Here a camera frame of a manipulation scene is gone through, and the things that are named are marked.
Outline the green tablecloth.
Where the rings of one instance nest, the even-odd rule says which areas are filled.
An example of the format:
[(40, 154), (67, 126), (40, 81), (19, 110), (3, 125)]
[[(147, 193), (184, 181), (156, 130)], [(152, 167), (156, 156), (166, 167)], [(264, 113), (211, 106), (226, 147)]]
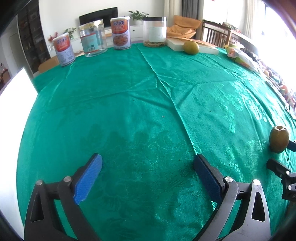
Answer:
[(263, 78), (218, 55), (134, 44), (78, 57), (32, 81), (37, 99), (23, 132), (17, 192), (25, 218), (37, 180), (57, 182), (97, 153), (103, 167), (80, 207), (102, 240), (192, 240), (214, 204), (193, 169), (203, 154), (224, 176), (258, 179), (271, 231), (285, 218), (269, 133), (295, 120)]

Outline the black television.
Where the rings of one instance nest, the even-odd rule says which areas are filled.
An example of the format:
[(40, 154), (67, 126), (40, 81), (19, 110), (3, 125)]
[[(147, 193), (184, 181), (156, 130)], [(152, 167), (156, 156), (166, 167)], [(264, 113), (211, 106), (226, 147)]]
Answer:
[(110, 20), (118, 17), (118, 8), (108, 8), (100, 11), (94, 11), (82, 16), (79, 16), (80, 25), (94, 22), (97, 20), (103, 20), (105, 27), (110, 27)]

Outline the white plastic snack bag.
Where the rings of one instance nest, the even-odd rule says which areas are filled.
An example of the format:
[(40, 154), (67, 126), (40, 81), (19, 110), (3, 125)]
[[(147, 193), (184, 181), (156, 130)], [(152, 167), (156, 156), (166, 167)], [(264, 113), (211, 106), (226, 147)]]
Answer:
[(259, 65), (240, 49), (226, 45), (225, 50), (227, 52), (227, 56), (234, 62), (248, 68), (251, 71), (259, 71)]

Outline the wooden dining chair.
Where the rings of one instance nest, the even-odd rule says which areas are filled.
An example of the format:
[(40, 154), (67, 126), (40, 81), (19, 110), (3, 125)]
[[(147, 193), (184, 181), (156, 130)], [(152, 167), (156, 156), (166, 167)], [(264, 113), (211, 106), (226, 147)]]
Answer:
[(224, 24), (203, 20), (201, 40), (219, 48), (236, 42), (245, 53), (258, 55), (258, 49), (253, 40)]

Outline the clear jar gold lid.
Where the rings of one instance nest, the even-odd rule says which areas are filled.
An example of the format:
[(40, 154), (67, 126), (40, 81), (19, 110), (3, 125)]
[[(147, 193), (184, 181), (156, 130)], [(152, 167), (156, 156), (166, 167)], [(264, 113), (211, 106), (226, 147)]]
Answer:
[(78, 32), (86, 57), (93, 57), (107, 51), (103, 20), (96, 20), (80, 25)]

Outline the clear jar black lid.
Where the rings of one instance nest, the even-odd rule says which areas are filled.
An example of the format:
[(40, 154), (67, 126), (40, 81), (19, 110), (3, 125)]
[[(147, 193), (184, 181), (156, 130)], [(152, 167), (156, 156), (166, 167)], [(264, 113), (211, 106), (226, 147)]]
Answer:
[(146, 16), (142, 20), (143, 40), (146, 47), (166, 45), (167, 18), (164, 16)]

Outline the potted green plant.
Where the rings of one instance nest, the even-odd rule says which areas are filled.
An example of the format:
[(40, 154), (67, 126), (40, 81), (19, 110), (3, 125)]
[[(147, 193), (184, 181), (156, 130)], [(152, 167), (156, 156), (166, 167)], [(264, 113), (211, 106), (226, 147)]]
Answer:
[(139, 11), (129, 11), (130, 17), (132, 19), (132, 22), (135, 25), (142, 25), (142, 20), (144, 17), (149, 16), (148, 13), (145, 12), (139, 12)]

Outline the brown round pear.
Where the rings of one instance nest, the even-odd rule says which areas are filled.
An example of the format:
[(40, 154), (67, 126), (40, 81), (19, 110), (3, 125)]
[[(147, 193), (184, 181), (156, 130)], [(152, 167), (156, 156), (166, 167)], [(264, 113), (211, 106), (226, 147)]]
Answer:
[(274, 126), (270, 131), (269, 145), (275, 153), (282, 153), (287, 148), (289, 140), (289, 133), (283, 126)]

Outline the small red-white can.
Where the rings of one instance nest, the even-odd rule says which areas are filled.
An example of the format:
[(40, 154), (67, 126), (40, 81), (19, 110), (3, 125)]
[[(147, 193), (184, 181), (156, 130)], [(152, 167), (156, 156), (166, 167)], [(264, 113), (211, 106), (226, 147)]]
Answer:
[(57, 58), (62, 67), (75, 61), (74, 51), (71, 45), (69, 33), (64, 33), (53, 39)]

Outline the tall red-white can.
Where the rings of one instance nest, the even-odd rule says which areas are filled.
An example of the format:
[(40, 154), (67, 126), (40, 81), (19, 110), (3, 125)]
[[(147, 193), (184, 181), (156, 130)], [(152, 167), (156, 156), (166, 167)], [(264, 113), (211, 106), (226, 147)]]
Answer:
[(111, 18), (110, 24), (114, 49), (125, 50), (130, 48), (130, 17)]

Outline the orange lounge chair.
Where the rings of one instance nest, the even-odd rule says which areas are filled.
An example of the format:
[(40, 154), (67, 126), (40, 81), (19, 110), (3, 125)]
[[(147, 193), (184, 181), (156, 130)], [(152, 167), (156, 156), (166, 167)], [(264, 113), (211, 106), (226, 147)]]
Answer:
[(166, 28), (166, 37), (191, 39), (201, 24), (200, 20), (174, 15), (173, 25)]

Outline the white box orange cover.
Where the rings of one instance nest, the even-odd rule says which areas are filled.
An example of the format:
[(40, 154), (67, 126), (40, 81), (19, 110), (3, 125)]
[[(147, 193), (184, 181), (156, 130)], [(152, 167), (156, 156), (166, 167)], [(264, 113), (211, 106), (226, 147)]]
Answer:
[(185, 51), (189, 54), (205, 53), (218, 55), (219, 50), (214, 45), (187, 38), (167, 38), (166, 45), (173, 51)]

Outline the green-yellow orange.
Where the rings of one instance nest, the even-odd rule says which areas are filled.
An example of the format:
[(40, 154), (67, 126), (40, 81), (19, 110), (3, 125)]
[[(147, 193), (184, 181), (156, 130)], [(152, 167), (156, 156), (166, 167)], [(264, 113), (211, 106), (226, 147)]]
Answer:
[(189, 55), (196, 55), (200, 51), (200, 47), (196, 42), (187, 41), (183, 45), (183, 50)]

